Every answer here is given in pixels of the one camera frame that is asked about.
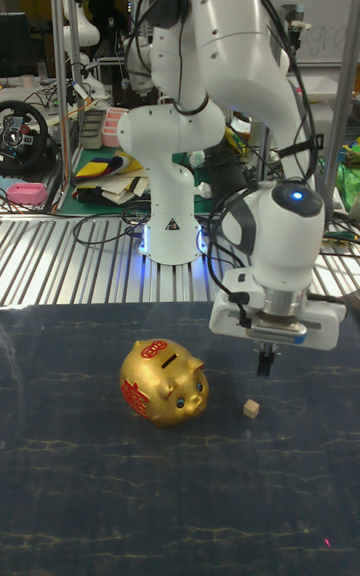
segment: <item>blue light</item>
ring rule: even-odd
[[[203,229],[202,229],[201,225],[199,225],[199,231],[198,231],[198,235],[196,238],[196,243],[197,243],[197,248],[198,248],[199,252],[201,252],[202,254],[207,254],[207,246],[206,246],[206,243],[205,243],[204,238],[203,238]]]
[[[139,252],[141,254],[146,255],[148,253],[148,246],[149,246],[149,228],[147,225],[144,225],[143,240],[139,247]]]

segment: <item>pink container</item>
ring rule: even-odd
[[[47,199],[47,191],[42,183],[15,183],[6,192],[12,203],[19,205],[40,205]]]
[[[109,107],[102,129],[102,144],[104,147],[120,147],[117,137],[117,124],[122,114],[128,112],[123,107]]]

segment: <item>wooden block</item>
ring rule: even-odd
[[[259,403],[255,403],[255,401],[249,399],[246,401],[243,411],[245,416],[248,418],[256,418],[260,411],[260,405]]]

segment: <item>piggy bank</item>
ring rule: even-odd
[[[120,373],[125,400],[158,427],[199,416],[206,408],[209,385],[204,363],[170,340],[137,341]]]

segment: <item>red chinese character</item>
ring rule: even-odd
[[[146,404],[149,402],[149,398],[139,390],[137,383],[131,385],[131,383],[126,380],[125,383],[121,385],[121,391],[130,407],[135,409],[135,411],[144,418],[150,420],[150,416],[146,416]]]
[[[163,349],[166,349],[167,343],[164,340],[154,340],[148,347],[142,350],[142,358],[154,358],[157,353]]]

